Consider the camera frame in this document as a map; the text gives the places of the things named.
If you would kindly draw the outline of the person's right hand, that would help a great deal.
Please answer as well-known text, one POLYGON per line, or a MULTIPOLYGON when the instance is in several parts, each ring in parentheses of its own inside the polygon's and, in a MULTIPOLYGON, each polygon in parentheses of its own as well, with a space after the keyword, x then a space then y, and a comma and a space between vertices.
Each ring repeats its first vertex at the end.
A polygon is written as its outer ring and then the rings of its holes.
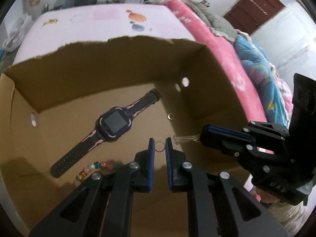
POLYGON ((269 194, 268 192, 265 192, 259 188, 256 187, 256 194, 259 195, 260 200, 263 203, 278 203, 280 202, 280 199, 276 198, 272 194, 269 194))

